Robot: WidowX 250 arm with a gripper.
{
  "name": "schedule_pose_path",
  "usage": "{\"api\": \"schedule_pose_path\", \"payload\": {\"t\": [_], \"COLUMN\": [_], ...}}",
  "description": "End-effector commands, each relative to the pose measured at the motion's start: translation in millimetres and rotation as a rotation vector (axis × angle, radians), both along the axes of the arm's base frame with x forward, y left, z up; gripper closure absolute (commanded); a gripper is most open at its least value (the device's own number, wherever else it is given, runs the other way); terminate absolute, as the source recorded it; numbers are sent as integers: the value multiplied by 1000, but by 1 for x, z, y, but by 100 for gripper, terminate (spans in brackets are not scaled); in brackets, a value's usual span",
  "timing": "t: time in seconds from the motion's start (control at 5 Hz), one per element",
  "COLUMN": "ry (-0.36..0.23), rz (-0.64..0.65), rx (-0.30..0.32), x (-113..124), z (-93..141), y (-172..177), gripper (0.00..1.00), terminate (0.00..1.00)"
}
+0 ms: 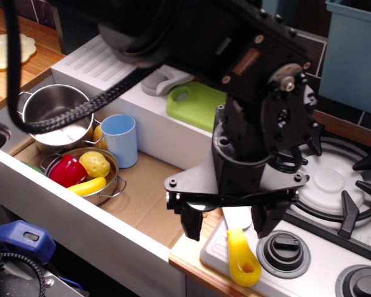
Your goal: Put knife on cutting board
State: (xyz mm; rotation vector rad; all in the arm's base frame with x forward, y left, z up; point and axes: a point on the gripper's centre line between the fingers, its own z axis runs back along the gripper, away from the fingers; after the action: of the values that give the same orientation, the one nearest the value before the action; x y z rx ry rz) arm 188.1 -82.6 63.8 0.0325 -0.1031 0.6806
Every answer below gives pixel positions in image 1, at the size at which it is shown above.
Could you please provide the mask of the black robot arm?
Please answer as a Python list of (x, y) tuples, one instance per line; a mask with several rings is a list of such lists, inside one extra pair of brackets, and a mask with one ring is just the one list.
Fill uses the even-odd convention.
[(48, 122), (74, 123), (162, 64), (227, 94), (215, 114), (210, 162), (174, 177), (168, 207), (198, 239), (202, 208), (249, 205), (259, 237), (269, 235), (296, 199), (299, 147), (320, 153), (315, 102), (305, 91), (307, 50), (297, 32), (260, 1), (56, 1), (98, 25), (104, 41), (135, 70), (120, 83)]

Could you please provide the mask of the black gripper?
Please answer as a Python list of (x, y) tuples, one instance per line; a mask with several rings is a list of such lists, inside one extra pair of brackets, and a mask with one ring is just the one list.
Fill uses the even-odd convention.
[(258, 238), (283, 219), (307, 179), (300, 146), (310, 138), (308, 113), (290, 108), (251, 113), (232, 104), (216, 110), (211, 149), (199, 165), (164, 182), (166, 207), (181, 214), (185, 235), (200, 241), (203, 213), (218, 207), (252, 206)]

